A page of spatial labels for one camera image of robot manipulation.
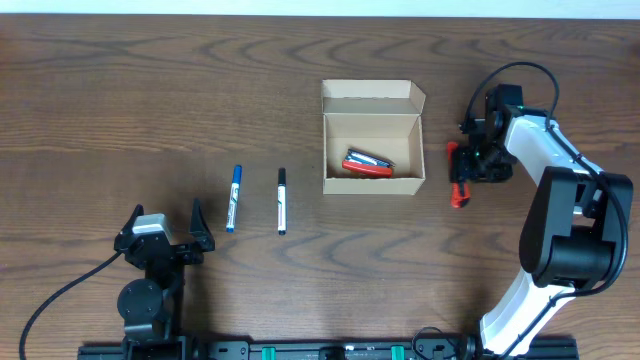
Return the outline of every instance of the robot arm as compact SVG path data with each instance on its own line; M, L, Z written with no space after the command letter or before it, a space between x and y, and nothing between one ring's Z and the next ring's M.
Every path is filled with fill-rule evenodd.
M521 337L552 298L593 288L622 261L616 211L590 172L565 150L578 153L557 122L551 120L552 127L546 126L546 116L543 110L524 106L519 86L499 85L487 93L486 119L468 119L461 127L470 135L470 146L457 154L458 159L467 157L463 161L466 171L459 174L471 180L504 181L518 160L538 186L520 237L520 272L498 305L480 321L485 353L526 354L535 335L574 299L555 302ZM607 180L628 221L631 181L582 160ZM593 226L574 225L573 216L578 214L594 219Z

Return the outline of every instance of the open cardboard box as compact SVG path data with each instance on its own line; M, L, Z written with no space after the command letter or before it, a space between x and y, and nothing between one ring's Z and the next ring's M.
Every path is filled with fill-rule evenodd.
M415 194L425 179L424 101L409 80L324 80L324 193ZM393 176L374 179L343 169L348 149L390 160Z

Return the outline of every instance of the pen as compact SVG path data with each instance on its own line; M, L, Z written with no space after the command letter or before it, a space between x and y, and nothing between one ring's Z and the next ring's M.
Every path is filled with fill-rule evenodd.
M287 173L284 168L278 170L278 234L287 233Z
M231 194L229 195L229 212L227 213L227 232L233 232L236 228L236 214L238 213L238 194L242 181L242 166L236 165L233 169L233 181L231 182Z

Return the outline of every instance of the wood grain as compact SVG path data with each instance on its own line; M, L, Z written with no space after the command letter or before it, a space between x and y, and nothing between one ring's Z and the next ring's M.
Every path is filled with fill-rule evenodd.
M112 254L141 203L183 236L201 198L217 250L189 270L185 328L267 339L468 331L518 271L535 186L473 185L449 206L444 147L478 82L513 60L551 68L557 116L589 158L640 182L640 23L494 19L0 16L0 358L17 357L32 312ZM413 197L323 196L320 81L411 79L427 94L427 180ZM528 104L535 71L499 76ZM224 232L233 165L245 168L238 231ZM290 231L275 231L277 168ZM640 203L626 270L576 300L546 333L583 359L640 355ZM71 359L117 342L116 298L142 276L122 260L55 302L29 358Z

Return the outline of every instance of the black cable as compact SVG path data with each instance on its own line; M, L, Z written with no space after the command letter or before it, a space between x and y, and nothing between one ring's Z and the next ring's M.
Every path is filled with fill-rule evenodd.
M529 67L539 69L545 74L547 74L547 76L553 83L555 94L553 96L553 103L551 105L551 109L547 113L547 116L544 120L545 129L547 132L549 132L551 137L560 145L560 147L562 147L567 152L567 154L571 156L574 162L576 162L578 165L582 166L585 170L587 170L589 175L591 175L591 177L598 183L598 185L600 185L604 193L607 195L607 198L611 200L611 203L613 204L613 207L616 210L616 214L618 215L618 222L620 225L620 236L621 236L620 261L618 262L618 266L615 269L613 269L611 275L604 281L604 283L602 283L602 285L598 286L597 288L589 289L589 290L578 290L573 293L558 294L552 297L551 299L549 299L549 302L547 303L547 305L545 305L542 311L540 311L540 313L533 319L533 321L529 324L529 326L527 326L527 328L522 332L522 334L519 334L516 340L509 346L509 348L507 348L507 350L498 357L499 360L505 359L509 356L509 354L513 351L513 349L515 349L516 346L518 346L518 344L520 344L520 342L522 342L522 340L525 337L527 337L527 335L529 335L531 331L533 331L536 325L538 325L538 323L542 320L542 318L544 318L544 316L549 312L549 310L551 310L551 308L556 306L558 300L569 298L569 297L584 297L584 296L596 295L607 290L609 287L611 287L611 285L613 285L613 283L618 279L618 277L620 276L620 273L622 272L622 269L624 268L624 263L626 262L627 252L629 248L629 234L627 231L627 219L624 216L624 211L622 210L622 205L620 204L618 197L611 190L611 188L609 188L609 184L607 184L606 179L584 161L584 157L582 156L582 154L576 153L575 151L573 151L573 149L567 143L565 143L565 141L563 141L560 138L560 136L556 133L554 126L551 125L551 118L553 117L553 112L555 111L556 106L558 105L558 98L560 97L560 86L558 85L558 81L556 80L555 76L553 76L553 73L551 73L549 69L547 69L546 67L540 64L536 64L528 61L512 62L504 66L501 66L496 71L492 72L489 76L487 76L487 78L480 83L476 91L473 93L473 96L471 97L471 100L469 102L469 106L467 107L467 111L465 113L465 121L469 119L469 117L471 116L471 108L473 107L473 104L476 98L478 97L478 94L480 93L480 91L482 91L485 85L487 85L487 83L491 81L491 79L493 79L493 77L495 77L498 73L514 66L529 66Z
M433 360L431 358L428 358L424 355L422 355L422 353L420 351L418 351L418 349L416 349L416 341L418 340L418 336L420 334L422 334L423 332L427 331L427 330L431 330L431 331L437 331L440 334L444 333L442 332L442 330L438 329L435 326L425 326L422 329L418 330L418 332L413 335L413 339L411 339L411 350L413 350L413 352L419 356L420 358L422 358L422 360ZM447 340L447 342L449 343L449 345L451 345L453 347L453 355L449 355L449 356L445 356L443 357L443 359L453 359L454 357L457 359L458 358L458 346L455 345L454 343L451 342L451 340L449 340L448 338L445 338L445 340Z
M95 268L95 269L89 271L88 273L80 276L79 278L73 280L72 282L70 282L67 285L65 285L64 287L62 287L62 289L56 291L55 294L51 295L45 302L42 303L42 305L40 305L38 310L36 310L36 312L34 312L33 315L31 315L31 318L29 319L29 321L27 321L27 325L24 326L24 330L22 330L22 336L20 336L20 347L19 347L19 350L18 350L19 353L20 353L20 360L26 360L27 359L27 355L25 353L25 347L27 345L27 336L29 335L29 330L31 330L31 327L33 326L33 323L36 322L36 319L38 319L38 316L40 316L40 314L44 311L44 309L46 309L47 306L51 305L51 303L55 299L60 297L60 295L62 295L65 292L67 292L67 290L69 290L72 287L78 285L79 283L87 280L91 276L93 276L96 273L98 273L100 270L102 270L102 269L106 268L107 266L109 266L109 264L114 262L118 258L118 256L120 256L120 254L121 254L121 252L116 252L115 255L110 257L107 261L103 262L97 268Z

